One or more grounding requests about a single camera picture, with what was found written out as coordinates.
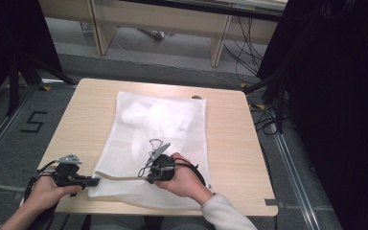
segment wooden table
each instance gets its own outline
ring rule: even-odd
[[[214,192],[228,197],[246,216],[273,217],[277,206],[250,111],[241,91],[84,79],[74,93],[39,168],[64,155],[82,160],[79,174],[92,175],[112,127],[118,91],[207,100],[208,160]],[[64,197],[57,212],[78,214],[201,215],[199,211],[152,210],[116,200],[90,198],[84,190]]]

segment white sleeve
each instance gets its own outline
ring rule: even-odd
[[[205,219],[217,230],[257,230],[244,214],[239,212],[223,195],[215,194],[201,207]]]

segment table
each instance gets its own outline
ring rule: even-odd
[[[197,1],[118,1],[118,0],[39,0],[46,17],[91,23],[97,53],[105,55],[118,27],[155,30],[183,35],[208,37],[211,65],[218,66],[224,40],[244,41],[237,17],[201,10],[180,9],[176,4],[193,2],[215,8],[247,10],[241,19],[244,30],[248,17],[256,11],[281,15],[287,0],[197,0]],[[276,21],[253,19],[252,43],[269,43]]]
[[[83,79],[68,104],[39,168],[64,155],[82,160],[79,174],[92,175],[113,124],[118,91],[162,97],[207,100],[208,160],[214,191],[228,197],[246,216],[273,217],[276,205],[259,140],[246,98],[241,91],[152,84],[117,80]],[[90,198],[84,190],[66,196],[57,212],[75,214],[201,215],[199,211],[153,210],[109,198]]]

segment floor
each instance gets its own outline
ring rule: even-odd
[[[238,64],[230,54],[224,50],[222,52],[218,67],[212,67],[209,55],[208,39],[205,37],[189,36],[183,34],[166,34],[163,40],[156,40],[149,35],[131,28],[119,28],[114,40],[105,56],[98,56],[93,34],[89,32],[89,25],[82,25],[79,22],[63,21],[58,19],[46,18],[56,49],[62,62],[64,72],[73,78],[97,77],[112,78],[111,75],[126,75],[131,81],[140,81],[138,75],[154,76],[155,81],[165,81],[178,83],[176,76],[161,76],[165,73],[177,73],[177,78],[185,81],[188,85],[205,85],[217,88],[228,88],[239,90],[242,85],[259,82],[259,79],[253,76],[249,70]],[[252,59],[246,53],[240,54],[240,48],[243,43],[238,44],[234,41],[225,41],[227,48],[251,63]],[[264,45],[254,45],[259,55],[265,54]],[[118,63],[118,67],[112,68],[112,63]],[[50,78],[47,74],[42,74],[44,78]],[[4,119],[7,90],[0,94],[0,122]],[[251,104],[261,104],[261,96],[264,90],[250,95],[247,100]],[[46,92],[36,91],[30,98],[30,102],[25,105],[26,111],[36,111],[41,109],[50,110],[53,114],[50,121],[47,122],[46,129],[35,135],[33,138],[24,133],[14,132],[24,128],[24,125],[16,123],[11,127],[8,137],[15,136],[27,140],[22,143],[22,150],[35,154],[30,157],[30,165],[36,165],[39,162],[39,154],[43,154],[45,147],[50,142],[50,138],[56,130],[56,126],[61,118],[68,100],[73,94],[73,89],[64,85],[55,86],[51,91],[52,97]],[[276,218],[252,218],[252,221],[260,229],[341,229],[337,217],[334,214],[332,205],[325,195],[321,183],[315,173],[310,169],[310,159],[304,150],[304,145],[298,136],[298,131],[293,126],[292,120],[285,121],[285,132],[281,138],[284,138],[286,152],[279,150],[280,139],[275,135],[270,135],[273,126],[265,126],[264,120],[270,121],[270,115],[261,109],[252,108],[252,117],[258,130],[258,136],[261,141],[264,155],[267,158],[268,172],[272,180],[273,191],[276,196],[279,215]],[[23,111],[18,121],[27,121],[29,113]],[[27,181],[28,174],[19,172],[17,169],[25,169],[26,159],[23,155],[11,155],[12,145],[16,143],[4,143],[0,147],[0,166],[5,164],[3,161],[11,157],[12,162],[22,162],[22,165],[9,165],[0,169],[3,172],[19,174],[11,179],[0,176],[0,221],[8,217],[16,208],[22,197],[22,186]],[[306,197],[296,193],[303,191]],[[307,214],[304,200],[307,200],[311,207],[311,213]],[[59,222],[65,219],[65,215],[58,215],[57,222],[52,229],[59,229]],[[71,216],[68,219],[65,229],[75,229],[83,220],[82,216]]]

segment white towel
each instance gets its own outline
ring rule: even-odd
[[[164,154],[180,152],[198,165],[207,186],[212,188],[205,113],[205,100],[119,92],[115,120],[93,175],[101,181],[98,187],[88,190],[88,195],[114,196],[148,208],[199,210],[193,200],[149,184],[144,180],[148,170],[142,178],[138,178],[138,172],[149,159],[150,140],[160,139],[164,144],[171,143]]]

